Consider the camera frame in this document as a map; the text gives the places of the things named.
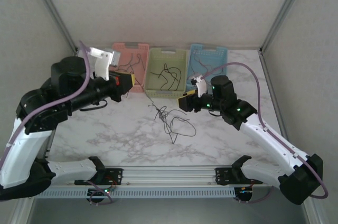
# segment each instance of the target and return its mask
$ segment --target blue basket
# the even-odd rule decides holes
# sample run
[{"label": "blue basket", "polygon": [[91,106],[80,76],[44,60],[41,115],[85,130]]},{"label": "blue basket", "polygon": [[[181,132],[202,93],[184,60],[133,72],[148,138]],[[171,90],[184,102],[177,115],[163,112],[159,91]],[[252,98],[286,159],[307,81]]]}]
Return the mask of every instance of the blue basket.
[{"label": "blue basket", "polygon": [[[228,49],[225,47],[216,47],[216,49],[208,49],[203,44],[192,44],[190,48],[190,59],[187,71],[186,91],[196,89],[196,86],[191,84],[193,76],[199,74],[204,75],[211,71],[213,68],[226,64],[228,59]],[[206,83],[208,84],[208,92],[211,92],[210,80],[217,75],[226,75],[227,68],[220,69],[206,77]]]}]

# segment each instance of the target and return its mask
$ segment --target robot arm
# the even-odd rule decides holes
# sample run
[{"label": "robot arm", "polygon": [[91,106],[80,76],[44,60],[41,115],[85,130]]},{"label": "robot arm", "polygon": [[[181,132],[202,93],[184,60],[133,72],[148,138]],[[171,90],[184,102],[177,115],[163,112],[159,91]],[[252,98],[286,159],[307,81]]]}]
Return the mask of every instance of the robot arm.
[{"label": "robot arm", "polygon": [[[89,79],[85,90],[78,96],[53,106],[33,116],[20,131],[0,171],[0,200],[25,198],[37,195],[50,184],[72,180],[100,178],[105,167],[97,157],[77,162],[48,162],[36,159],[41,146],[72,113],[88,105],[98,105],[110,97],[116,102],[135,83],[133,74],[108,71],[110,65],[118,64],[120,53],[88,50],[97,57],[94,79]],[[13,133],[21,121],[33,110],[45,104],[69,96],[83,84],[86,67],[83,58],[67,57],[51,67],[49,78],[40,89],[26,93],[16,110]]]},{"label": "robot arm", "polygon": [[211,79],[212,95],[206,94],[203,81],[200,77],[192,80],[198,89],[181,97],[179,107],[187,112],[198,112],[201,109],[219,111],[226,123],[252,138],[278,163],[278,166],[264,164],[252,160],[250,156],[243,156],[233,164],[233,172],[280,188],[289,201],[295,204],[303,203],[320,183],[300,158],[305,160],[321,179],[322,159],[316,154],[308,156],[296,148],[264,120],[262,125],[257,110],[246,101],[237,98],[233,84],[227,76],[216,76]]}]

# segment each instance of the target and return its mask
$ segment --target plastic basket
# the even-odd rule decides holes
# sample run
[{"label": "plastic basket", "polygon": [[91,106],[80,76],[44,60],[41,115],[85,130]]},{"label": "plastic basket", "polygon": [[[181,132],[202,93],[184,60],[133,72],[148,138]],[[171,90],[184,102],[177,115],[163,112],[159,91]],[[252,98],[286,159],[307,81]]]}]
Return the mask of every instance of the plastic basket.
[{"label": "plastic basket", "polygon": [[110,70],[133,72],[136,82],[130,92],[143,92],[149,45],[145,43],[114,43],[113,50],[121,52],[118,67]]},{"label": "plastic basket", "polygon": [[[154,98],[178,98],[185,93],[186,50],[151,48],[148,57],[144,90]],[[165,64],[169,72],[162,72]]]},{"label": "plastic basket", "polygon": [[[225,47],[208,48],[203,44],[192,44],[190,48],[190,59],[187,69],[186,90],[196,89],[196,86],[191,84],[193,76],[199,74],[204,75],[215,67],[219,67],[227,62],[228,49]],[[227,74],[227,69],[223,68],[216,71],[214,74],[206,77],[208,84],[208,92],[212,91],[210,80],[212,77],[220,74]]]}]

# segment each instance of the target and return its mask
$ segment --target marble surface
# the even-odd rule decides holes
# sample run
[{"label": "marble surface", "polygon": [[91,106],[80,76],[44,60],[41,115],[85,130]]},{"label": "marble surface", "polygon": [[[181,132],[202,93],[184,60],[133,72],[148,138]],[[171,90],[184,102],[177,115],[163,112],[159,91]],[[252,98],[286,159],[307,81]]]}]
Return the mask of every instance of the marble surface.
[{"label": "marble surface", "polygon": [[[228,62],[243,62],[257,74],[262,93],[263,118],[279,131],[265,77],[257,51],[229,51]],[[250,72],[239,66],[228,67],[238,97],[257,107],[257,88]],[[158,107],[177,109],[175,99],[154,99]],[[196,127],[194,137],[178,136],[175,144],[163,131],[163,123],[154,117],[156,110],[144,94],[129,93],[122,102],[108,101],[101,110],[75,112],[58,126],[49,159],[75,161],[98,156],[104,165],[229,165],[242,155],[271,162],[271,157],[246,135],[222,118],[206,110],[199,113],[173,113],[190,119]],[[175,123],[182,133],[191,127]]]}]

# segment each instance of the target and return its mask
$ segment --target pink basket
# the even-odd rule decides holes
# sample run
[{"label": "pink basket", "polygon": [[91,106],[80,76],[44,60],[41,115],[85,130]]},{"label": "pink basket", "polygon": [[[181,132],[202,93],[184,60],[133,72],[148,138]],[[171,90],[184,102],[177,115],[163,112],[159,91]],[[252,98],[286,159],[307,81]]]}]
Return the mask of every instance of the pink basket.
[{"label": "pink basket", "polygon": [[121,52],[121,56],[118,67],[110,67],[109,69],[133,72],[136,82],[130,92],[143,92],[149,45],[145,43],[114,43],[112,49]]}]

